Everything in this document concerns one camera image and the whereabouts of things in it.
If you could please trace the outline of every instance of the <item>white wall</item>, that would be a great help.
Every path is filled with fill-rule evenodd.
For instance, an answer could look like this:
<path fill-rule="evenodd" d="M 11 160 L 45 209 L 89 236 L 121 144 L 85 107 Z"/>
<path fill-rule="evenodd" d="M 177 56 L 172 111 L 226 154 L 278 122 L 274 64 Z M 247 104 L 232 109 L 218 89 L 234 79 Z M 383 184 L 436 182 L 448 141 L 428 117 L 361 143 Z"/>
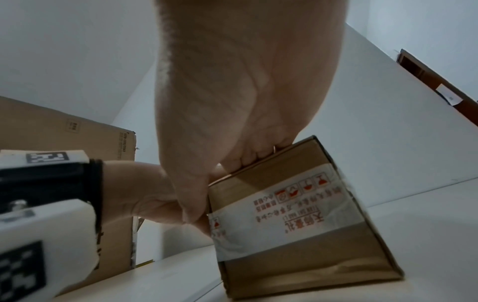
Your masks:
<path fill-rule="evenodd" d="M 370 0 L 350 0 L 346 22 L 362 36 L 367 36 Z"/>
<path fill-rule="evenodd" d="M 477 100 L 477 14 L 476 0 L 371 0 L 367 38 L 389 55 L 407 50 Z"/>
<path fill-rule="evenodd" d="M 313 134 L 367 206 L 478 177 L 476 126 L 350 27 Z"/>
<path fill-rule="evenodd" d="M 136 161 L 159 164 L 156 127 L 154 124 L 153 64 L 112 125 L 136 132 Z M 212 240 L 196 228 L 171 227 L 146 220 L 138 232 L 136 262 L 159 260 L 193 248 L 211 245 Z"/>

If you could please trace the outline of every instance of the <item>large cardboard box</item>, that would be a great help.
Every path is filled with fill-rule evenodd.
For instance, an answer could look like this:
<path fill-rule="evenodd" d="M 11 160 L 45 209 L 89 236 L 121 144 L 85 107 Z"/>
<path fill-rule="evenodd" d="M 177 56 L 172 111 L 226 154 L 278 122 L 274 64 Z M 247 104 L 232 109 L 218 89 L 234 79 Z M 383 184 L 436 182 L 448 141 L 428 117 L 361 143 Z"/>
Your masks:
<path fill-rule="evenodd" d="M 90 158 L 134 160 L 135 133 L 59 111 L 0 97 L 0 149 L 84 150 Z M 98 236 L 100 261 L 77 289 L 133 268 L 133 219 L 104 226 Z"/>
<path fill-rule="evenodd" d="M 230 298 L 403 278 L 315 137 L 211 184 L 209 203 Z"/>

